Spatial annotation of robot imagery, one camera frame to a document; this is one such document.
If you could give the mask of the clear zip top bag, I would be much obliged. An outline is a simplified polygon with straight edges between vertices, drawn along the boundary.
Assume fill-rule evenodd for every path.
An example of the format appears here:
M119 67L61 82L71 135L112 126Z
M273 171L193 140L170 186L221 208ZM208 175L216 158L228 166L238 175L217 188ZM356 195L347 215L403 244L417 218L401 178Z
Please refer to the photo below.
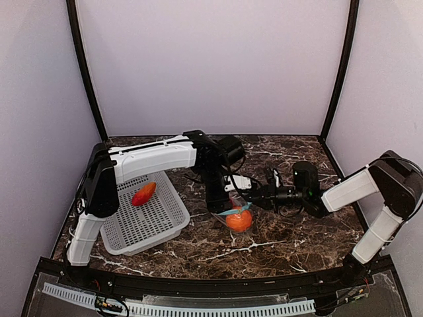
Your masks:
M252 228L254 212L252 203L247 202L237 192L229 192L230 207L218 214L211 215L232 233L246 233Z

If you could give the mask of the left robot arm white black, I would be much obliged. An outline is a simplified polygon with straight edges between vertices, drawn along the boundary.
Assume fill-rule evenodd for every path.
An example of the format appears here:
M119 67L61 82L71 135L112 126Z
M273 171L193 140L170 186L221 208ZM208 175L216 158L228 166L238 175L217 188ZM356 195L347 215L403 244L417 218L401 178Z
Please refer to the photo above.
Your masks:
M215 141L200 130L129 147L97 144L75 196L79 218L65 251L68 278L79 288L93 283L85 266L97 238L109 254L132 256L180 234L189 213L168 170L193 170L206 187L208 211L228 212L230 192L252 187L249 178L231 170L244 157L236 137Z

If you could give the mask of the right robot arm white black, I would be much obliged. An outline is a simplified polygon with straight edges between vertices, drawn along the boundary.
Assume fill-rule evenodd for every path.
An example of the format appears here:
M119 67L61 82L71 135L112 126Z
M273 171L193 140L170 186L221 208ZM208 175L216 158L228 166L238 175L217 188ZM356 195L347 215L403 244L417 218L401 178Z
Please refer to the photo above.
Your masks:
M309 215L323 218L371 195L379 194L383 198L378 216L350 253L353 261L338 270L337 280L345 287L362 277L361 264L370 262L422 207L422 169L394 151L384 152L327 190L321 189L314 164L296 162L292 171L293 185L285 186L277 170L266 169L267 183L246 190L245 200L275 211L296 203Z

